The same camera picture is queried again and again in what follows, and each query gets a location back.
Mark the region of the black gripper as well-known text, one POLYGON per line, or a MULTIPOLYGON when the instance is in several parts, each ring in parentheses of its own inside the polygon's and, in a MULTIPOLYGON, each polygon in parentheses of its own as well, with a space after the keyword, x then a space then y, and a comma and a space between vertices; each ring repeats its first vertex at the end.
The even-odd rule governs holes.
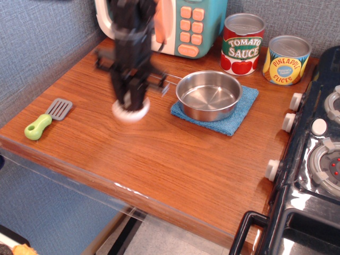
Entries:
POLYGON ((151 63, 152 50, 147 36, 136 40, 117 40, 111 49, 97 48, 96 68, 110 74, 116 99, 125 104, 130 92, 129 111, 139 111, 148 89, 165 95, 169 90, 167 74, 151 63))

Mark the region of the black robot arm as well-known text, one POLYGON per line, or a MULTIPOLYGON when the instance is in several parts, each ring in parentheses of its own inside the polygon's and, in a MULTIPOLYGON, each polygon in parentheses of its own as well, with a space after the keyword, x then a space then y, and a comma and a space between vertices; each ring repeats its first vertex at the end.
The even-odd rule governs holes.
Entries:
POLYGON ((102 31, 115 47, 108 67, 118 106, 128 113, 141 111, 150 75, 160 76, 155 88, 164 88, 167 75, 151 63, 152 32, 156 27, 156 1, 96 1, 96 16, 102 31))

